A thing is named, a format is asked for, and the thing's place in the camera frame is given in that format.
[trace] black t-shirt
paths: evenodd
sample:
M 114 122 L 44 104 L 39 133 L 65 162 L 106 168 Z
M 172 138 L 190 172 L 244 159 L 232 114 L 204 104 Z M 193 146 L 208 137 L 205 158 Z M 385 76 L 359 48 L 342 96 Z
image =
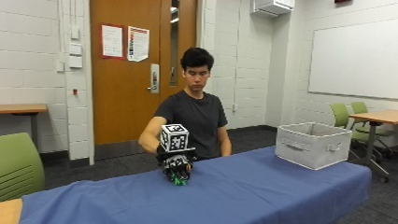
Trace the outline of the black t-shirt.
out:
M 161 103 L 154 117 L 166 119 L 166 124 L 181 124 L 189 132 L 188 147 L 194 147 L 204 159 L 220 156 L 218 128 L 228 123 L 221 100 L 204 93 L 200 100 L 185 91 L 169 96 Z

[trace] white plastic basket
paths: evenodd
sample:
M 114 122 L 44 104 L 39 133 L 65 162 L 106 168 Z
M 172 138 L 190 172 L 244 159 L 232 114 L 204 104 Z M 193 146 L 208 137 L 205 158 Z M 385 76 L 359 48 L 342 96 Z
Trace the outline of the white plastic basket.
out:
M 349 157 L 351 131 L 309 122 L 277 127 L 274 154 L 313 170 Z

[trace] air conditioner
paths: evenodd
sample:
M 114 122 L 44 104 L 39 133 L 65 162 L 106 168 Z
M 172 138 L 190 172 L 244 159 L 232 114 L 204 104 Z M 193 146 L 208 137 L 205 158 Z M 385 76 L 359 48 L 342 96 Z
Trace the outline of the air conditioner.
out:
M 258 16 L 277 17 L 294 9 L 294 0 L 252 0 L 250 3 L 250 13 Z

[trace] man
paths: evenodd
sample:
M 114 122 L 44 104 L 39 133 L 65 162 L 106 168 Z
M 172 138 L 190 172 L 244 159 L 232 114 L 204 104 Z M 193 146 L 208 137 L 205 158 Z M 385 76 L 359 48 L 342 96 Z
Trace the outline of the man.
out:
M 153 154 L 160 149 L 157 136 L 164 124 L 181 124 L 188 132 L 188 147 L 194 147 L 198 161 L 232 154 L 228 123 L 220 99 L 202 91 L 210 76 L 214 58 L 201 48 L 185 51 L 180 64 L 185 88 L 161 103 L 140 136 L 140 145 Z

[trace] green chair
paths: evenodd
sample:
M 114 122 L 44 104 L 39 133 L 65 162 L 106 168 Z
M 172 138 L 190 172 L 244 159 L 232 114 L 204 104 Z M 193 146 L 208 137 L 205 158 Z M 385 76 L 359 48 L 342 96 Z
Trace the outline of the green chair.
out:
M 347 129 L 349 121 L 350 121 L 350 114 L 349 110 L 345 104 L 331 104 L 331 111 L 334 114 L 334 127 Z M 370 135 L 367 133 L 359 133 L 357 131 L 351 131 L 351 137 L 350 140 L 357 143 L 358 146 L 361 144 L 367 144 L 370 139 Z M 382 158 L 382 154 L 375 149 L 373 150 L 374 153 L 377 153 L 378 157 Z
M 354 114 L 369 113 L 369 109 L 363 102 L 353 102 L 350 103 L 350 107 Z M 370 128 L 365 127 L 367 120 L 365 119 L 354 119 L 350 129 L 353 130 L 357 123 L 362 123 L 362 127 L 357 127 L 355 130 L 359 133 L 370 133 Z M 389 131 L 386 129 L 375 129 L 375 135 L 378 137 L 391 137 L 394 136 L 394 131 Z M 389 150 L 389 155 L 393 154 L 393 149 L 386 145 L 386 143 L 378 138 L 378 142 L 383 145 L 383 147 Z
M 45 173 L 27 133 L 0 136 L 0 202 L 45 189 Z

